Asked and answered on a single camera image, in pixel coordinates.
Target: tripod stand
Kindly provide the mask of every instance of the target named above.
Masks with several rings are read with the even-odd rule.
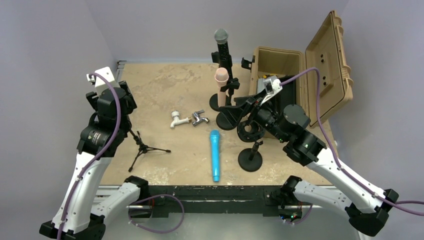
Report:
[[[167,153],[170,153],[171,150],[167,150],[167,149],[161,149],[161,148],[156,148],[156,147],[150,147],[147,146],[146,144],[143,143],[142,138],[140,137],[140,132],[137,131],[137,135],[133,132],[133,130],[129,130],[129,133],[131,133],[132,137],[135,140],[135,144],[138,145],[138,153],[134,158],[134,161],[132,162],[131,166],[128,169],[128,172],[131,173],[131,171],[133,170],[134,164],[136,163],[137,159],[142,155],[142,154],[146,154],[147,152],[153,151],[153,150],[158,150],[158,151],[164,151]]]

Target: gray wall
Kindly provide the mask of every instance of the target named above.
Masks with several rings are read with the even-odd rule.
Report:
[[[85,74],[116,63],[84,0],[2,0],[0,36],[0,239],[45,239],[92,113]]]
[[[353,101],[330,120],[338,152],[401,200],[424,201],[423,12],[418,0],[350,0],[341,16],[354,85]],[[390,216],[376,239],[423,238],[423,217]]]
[[[327,14],[349,0],[86,0],[113,56],[211,61],[214,32],[229,33],[235,63],[257,46],[304,51]]]

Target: pink object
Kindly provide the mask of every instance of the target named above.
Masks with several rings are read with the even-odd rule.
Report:
[[[220,67],[215,72],[215,80],[218,84],[218,107],[225,106],[227,91],[221,91],[221,88],[227,85],[227,81],[230,76],[228,75],[227,69]]]

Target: blue microphone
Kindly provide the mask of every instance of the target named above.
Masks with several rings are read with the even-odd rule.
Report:
[[[212,177],[214,182],[220,181],[220,132],[210,132],[210,150],[212,153]]]

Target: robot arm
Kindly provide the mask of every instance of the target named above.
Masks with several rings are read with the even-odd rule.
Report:
[[[302,107],[293,104],[286,106],[281,113],[275,111],[269,99],[281,91],[280,83],[276,77],[267,78],[262,92],[235,98],[236,106],[220,107],[220,117],[227,120],[225,126],[231,126],[222,129],[228,131],[237,128],[238,136],[244,142],[255,139],[254,136],[263,136],[259,133],[266,130],[281,143],[287,143],[283,151],[288,157],[320,174],[341,192],[339,192],[340,196],[335,196],[333,191],[329,192],[327,189],[295,177],[287,180],[281,188],[282,192],[289,193],[292,200],[305,201],[336,210],[347,216],[350,224],[358,231],[375,236],[386,223],[389,217],[388,212],[392,207],[370,194],[342,172],[326,144],[306,129],[311,120]],[[248,114],[248,119],[241,121]],[[252,130],[244,131],[245,126],[251,126]],[[383,190],[373,185],[343,162],[339,162],[345,171],[374,193],[389,202],[397,201],[399,195],[394,190]]]
[[[91,116],[88,126],[81,132],[75,169],[60,209],[51,221],[43,223],[40,227],[39,233],[51,239],[57,239],[60,225],[62,225],[61,239],[100,240],[105,233],[106,225],[121,210],[137,200],[150,197],[147,189],[148,182],[130,176],[116,193],[93,206],[103,174],[112,161],[117,147],[131,130],[132,125],[128,115],[137,108],[126,82],[116,82],[109,67],[99,69],[95,73],[103,76],[112,85],[119,98],[121,106],[119,130],[110,147],[86,169],[81,178],[78,178],[82,169],[110,140],[117,123],[116,102],[111,90],[103,81],[87,76],[88,81],[95,85],[95,92],[86,95],[95,113]],[[69,201],[66,219],[62,221],[66,201],[75,181],[78,181],[78,184]]]

